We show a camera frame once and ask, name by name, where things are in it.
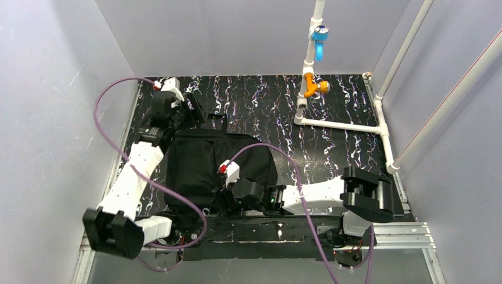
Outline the black student backpack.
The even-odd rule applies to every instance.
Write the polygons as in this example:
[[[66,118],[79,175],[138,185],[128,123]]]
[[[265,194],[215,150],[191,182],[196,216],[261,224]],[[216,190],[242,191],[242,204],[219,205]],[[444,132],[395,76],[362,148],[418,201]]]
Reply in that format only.
[[[212,190],[223,185],[218,167],[225,161],[240,166],[240,177],[260,185],[275,186],[278,174],[269,148],[247,134],[221,129],[178,131],[167,152],[166,187],[200,208],[211,207]]]

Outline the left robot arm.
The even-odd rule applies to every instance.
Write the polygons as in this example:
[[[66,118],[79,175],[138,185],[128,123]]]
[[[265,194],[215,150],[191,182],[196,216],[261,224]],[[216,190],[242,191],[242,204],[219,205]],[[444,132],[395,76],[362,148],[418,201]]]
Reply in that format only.
[[[134,259],[143,246],[170,236],[170,218],[154,215],[136,220],[136,207],[175,133],[203,122],[204,113],[194,94],[155,92],[152,111],[139,128],[128,162],[97,208],[83,214],[91,249]]]

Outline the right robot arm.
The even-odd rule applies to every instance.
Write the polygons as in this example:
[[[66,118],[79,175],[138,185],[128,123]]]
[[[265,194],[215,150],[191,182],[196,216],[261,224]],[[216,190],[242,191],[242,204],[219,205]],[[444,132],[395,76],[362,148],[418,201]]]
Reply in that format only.
[[[384,175],[346,167],[339,177],[303,185],[264,186],[239,177],[238,166],[223,174],[223,185],[213,190],[212,205],[221,215],[258,211],[263,215],[327,214],[329,208],[345,208],[341,231],[362,237],[373,223],[394,220],[392,181]]]

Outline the orange flashlight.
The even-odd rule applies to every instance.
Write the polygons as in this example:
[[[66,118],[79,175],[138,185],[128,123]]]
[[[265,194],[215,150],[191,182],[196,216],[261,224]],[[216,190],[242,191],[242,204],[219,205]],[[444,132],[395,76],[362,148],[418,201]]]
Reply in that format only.
[[[306,91],[304,92],[305,98],[312,97],[315,93],[328,93],[330,90],[330,83],[328,81],[320,81],[316,83],[313,79],[312,73],[306,73],[304,80],[306,82]]]

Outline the blue flashlight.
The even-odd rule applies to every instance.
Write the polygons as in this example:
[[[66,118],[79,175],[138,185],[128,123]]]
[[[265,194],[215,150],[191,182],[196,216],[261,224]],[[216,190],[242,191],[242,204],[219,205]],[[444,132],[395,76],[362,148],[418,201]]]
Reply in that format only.
[[[324,43],[329,36],[329,28],[325,25],[318,25],[314,27],[311,39],[314,42],[315,60],[322,61],[324,57]]]

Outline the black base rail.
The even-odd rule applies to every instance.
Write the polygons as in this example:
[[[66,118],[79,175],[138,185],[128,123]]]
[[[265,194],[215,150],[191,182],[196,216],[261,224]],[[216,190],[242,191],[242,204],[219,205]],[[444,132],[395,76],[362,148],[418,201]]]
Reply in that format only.
[[[368,235],[350,237],[342,232],[340,218],[313,216],[314,229],[306,217],[260,217],[242,220],[208,218],[202,240],[184,250],[184,260],[216,259],[315,259],[320,252],[317,236],[329,260],[337,249],[358,251],[368,245]]]

